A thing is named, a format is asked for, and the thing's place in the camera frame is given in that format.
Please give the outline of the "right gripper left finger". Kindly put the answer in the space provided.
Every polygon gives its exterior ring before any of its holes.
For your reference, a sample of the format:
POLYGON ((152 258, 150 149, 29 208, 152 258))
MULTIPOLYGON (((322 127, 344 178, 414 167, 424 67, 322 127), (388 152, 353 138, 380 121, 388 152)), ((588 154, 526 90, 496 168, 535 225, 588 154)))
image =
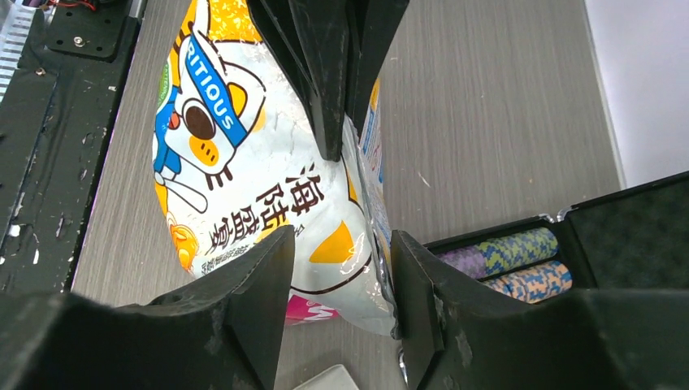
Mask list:
POLYGON ((155 298, 109 307, 72 293, 1 297, 4 389, 271 389, 295 233, 155 298))

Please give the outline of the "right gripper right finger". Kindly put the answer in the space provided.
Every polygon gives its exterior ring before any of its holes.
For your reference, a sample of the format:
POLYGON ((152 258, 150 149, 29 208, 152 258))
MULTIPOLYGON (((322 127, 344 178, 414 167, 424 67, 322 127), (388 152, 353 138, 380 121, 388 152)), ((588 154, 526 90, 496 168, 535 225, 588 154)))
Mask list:
POLYGON ((411 389, 685 389, 688 294, 575 288, 537 305, 392 234, 411 389))

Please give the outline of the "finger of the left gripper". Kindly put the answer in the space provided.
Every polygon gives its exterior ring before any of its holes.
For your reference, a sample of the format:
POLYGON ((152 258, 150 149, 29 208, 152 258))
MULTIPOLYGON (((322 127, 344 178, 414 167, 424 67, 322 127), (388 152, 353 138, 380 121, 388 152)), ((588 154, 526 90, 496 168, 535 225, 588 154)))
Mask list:
POLYGON ((248 1, 261 38, 305 108, 322 158, 338 162, 345 118, 346 1, 248 1))
POLYGON ((349 53, 345 112, 363 124, 374 84, 409 0, 348 1, 349 53))

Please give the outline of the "metal food scoop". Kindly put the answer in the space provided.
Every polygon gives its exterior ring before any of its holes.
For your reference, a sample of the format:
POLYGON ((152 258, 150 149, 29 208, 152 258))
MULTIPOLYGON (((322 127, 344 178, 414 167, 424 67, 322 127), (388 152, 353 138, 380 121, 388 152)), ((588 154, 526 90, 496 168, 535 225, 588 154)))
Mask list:
POLYGON ((349 371, 342 364, 338 364, 306 380, 294 390, 359 390, 359 387, 349 371))

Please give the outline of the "pet food bag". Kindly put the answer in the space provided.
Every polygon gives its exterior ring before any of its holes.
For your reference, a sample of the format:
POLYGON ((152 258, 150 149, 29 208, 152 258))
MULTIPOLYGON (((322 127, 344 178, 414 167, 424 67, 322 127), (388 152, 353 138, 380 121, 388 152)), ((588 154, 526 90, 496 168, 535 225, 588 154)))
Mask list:
POLYGON ((191 2, 162 68, 152 168, 180 264, 200 278, 290 225, 287 319, 390 336, 379 76, 363 124, 344 104, 340 160, 323 159, 247 2, 191 2))

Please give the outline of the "black poker chip case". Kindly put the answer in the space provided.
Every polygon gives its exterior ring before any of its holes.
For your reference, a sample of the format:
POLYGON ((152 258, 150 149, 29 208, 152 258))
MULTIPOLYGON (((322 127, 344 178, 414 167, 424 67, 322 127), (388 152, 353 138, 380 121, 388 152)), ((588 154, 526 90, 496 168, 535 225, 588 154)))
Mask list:
POLYGON ((688 287, 688 175, 566 207, 556 215, 432 242, 443 263, 535 304, 572 288, 688 287))

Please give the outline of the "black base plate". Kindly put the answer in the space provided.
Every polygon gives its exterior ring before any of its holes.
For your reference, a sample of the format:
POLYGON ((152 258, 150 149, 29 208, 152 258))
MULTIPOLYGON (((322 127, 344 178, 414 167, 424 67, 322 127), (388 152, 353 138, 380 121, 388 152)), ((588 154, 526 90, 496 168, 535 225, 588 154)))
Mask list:
POLYGON ((141 1, 1 4, 1 290, 72 286, 141 1))

